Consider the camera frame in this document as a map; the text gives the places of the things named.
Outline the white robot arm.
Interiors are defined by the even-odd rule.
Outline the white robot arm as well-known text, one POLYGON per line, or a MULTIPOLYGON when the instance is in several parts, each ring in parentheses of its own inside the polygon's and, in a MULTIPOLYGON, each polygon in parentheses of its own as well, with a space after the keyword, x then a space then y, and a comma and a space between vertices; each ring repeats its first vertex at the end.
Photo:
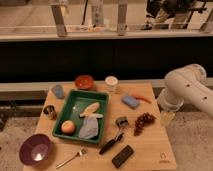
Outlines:
POLYGON ((164 78, 165 88, 157 103, 164 111, 178 111, 184 101, 189 101, 199 110, 213 118, 213 90, 203 82, 206 70, 199 64, 190 64, 168 72, 164 78))

